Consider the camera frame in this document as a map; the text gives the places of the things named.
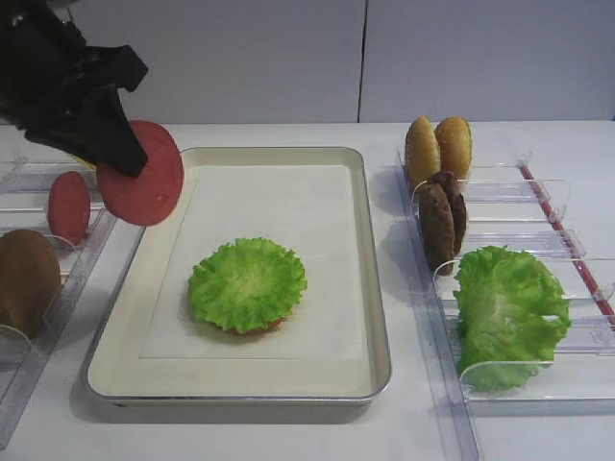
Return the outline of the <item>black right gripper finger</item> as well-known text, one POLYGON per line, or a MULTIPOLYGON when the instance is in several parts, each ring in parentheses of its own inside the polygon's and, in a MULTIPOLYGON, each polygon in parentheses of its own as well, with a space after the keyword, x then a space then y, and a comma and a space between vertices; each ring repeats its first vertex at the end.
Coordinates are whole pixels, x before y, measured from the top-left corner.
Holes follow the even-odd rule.
POLYGON ((94 85, 127 91, 135 91, 148 73, 145 62, 129 45, 89 47, 86 70, 94 85))

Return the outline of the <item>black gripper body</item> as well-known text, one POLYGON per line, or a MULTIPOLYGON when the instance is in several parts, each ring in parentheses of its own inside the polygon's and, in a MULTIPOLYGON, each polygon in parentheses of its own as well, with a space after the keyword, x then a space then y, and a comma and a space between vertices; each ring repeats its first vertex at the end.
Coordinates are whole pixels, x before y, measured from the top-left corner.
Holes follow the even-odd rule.
POLYGON ((114 113, 110 48, 89 46, 44 1, 1 3, 1 118, 20 130, 114 113))

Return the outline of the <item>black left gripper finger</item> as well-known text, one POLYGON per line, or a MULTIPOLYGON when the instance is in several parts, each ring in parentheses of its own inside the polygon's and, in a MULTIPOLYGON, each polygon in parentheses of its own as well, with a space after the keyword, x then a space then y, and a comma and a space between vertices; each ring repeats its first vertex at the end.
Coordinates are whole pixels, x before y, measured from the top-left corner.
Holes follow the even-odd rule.
POLYGON ((25 125, 25 137, 129 177, 138 176, 147 163, 114 88, 46 108, 25 125))

